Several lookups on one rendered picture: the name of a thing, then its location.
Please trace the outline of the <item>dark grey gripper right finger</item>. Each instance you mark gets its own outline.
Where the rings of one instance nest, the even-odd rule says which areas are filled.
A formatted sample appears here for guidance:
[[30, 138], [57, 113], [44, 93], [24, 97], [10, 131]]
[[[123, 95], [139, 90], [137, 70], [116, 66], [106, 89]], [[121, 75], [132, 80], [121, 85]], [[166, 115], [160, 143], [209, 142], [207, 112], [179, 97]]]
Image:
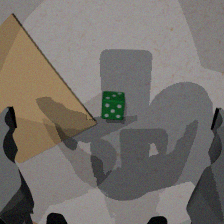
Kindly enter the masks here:
[[222, 108], [216, 108], [211, 130], [214, 134], [208, 151], [211, 165], [204, 169], [186, 207], [191, 224], [224, 224], [224, 110]]

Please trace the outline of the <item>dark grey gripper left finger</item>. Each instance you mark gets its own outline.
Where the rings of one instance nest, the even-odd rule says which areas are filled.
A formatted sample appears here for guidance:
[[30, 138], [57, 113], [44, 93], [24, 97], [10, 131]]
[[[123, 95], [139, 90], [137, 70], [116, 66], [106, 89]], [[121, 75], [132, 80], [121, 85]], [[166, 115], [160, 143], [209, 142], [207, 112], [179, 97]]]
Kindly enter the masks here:
[[0, 114], [0, 224], [33, 224], [31, 191], [13, 163], [18, 151], [12, 136], [15, 128], [14, 108], [8, 106]]

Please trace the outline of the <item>tan flat mat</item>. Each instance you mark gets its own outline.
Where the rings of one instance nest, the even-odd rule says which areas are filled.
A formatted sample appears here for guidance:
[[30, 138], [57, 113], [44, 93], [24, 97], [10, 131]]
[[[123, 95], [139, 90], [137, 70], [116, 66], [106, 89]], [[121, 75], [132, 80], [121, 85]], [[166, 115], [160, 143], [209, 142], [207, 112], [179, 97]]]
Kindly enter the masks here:
[[0, 26], [0, 114], [8, 106], [18, 163], [97, 124], [14, 13]]

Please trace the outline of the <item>green die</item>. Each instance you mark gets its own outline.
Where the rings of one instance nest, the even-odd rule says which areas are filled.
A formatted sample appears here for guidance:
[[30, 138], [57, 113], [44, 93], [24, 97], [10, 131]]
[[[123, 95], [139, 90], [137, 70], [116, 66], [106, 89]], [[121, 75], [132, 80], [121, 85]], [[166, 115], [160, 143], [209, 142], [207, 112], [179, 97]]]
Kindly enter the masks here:
[[125, 94], [123, 92], [104, 91], [102, 98], [102, 119], [123, 120]]

